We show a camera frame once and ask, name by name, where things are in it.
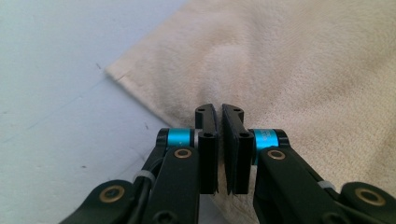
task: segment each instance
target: gray floor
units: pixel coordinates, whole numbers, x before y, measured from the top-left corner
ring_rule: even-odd
[[[166,124],[104,68],[184,2],[2,2],[0,223],[57,223],[132,180]],[[200,222],[226,223],[205,196]]]

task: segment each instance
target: cloth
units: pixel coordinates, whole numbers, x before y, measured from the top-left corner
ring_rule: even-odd
[[[338,190],[396,195],[396,1],[191,0],[107,72],[175,127],[203,104],[236,105],[247,128],[283,129]],[[214,201],[255,223],[250,194]]]

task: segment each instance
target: beige towel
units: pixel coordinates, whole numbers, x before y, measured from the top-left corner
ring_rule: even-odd
[[[107,72],[173,126],[193,125],[199,105],[237,105],[338,190],[396,195],[395,12],[394,0],[192,0]],[[227,196],[219,170],[216,204],[256,222],[251,194]]]

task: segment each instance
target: white towel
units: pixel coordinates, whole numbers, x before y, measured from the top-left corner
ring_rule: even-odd
[[[394,0],[191,0],[107,72],[175,127],[199,105],[236,105],[247,128],[283,129],[338,190],[396,195],[395,12]],[[252,194],[226,195],[219,170],[224,216],[257,222]]]

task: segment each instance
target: white table surface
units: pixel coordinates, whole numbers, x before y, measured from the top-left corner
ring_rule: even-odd
[[[58,223],[132,180],[167,126],[104,68],[184,2],[1,1],[0,223]],[[200,223],[226,223],[201,198]]]

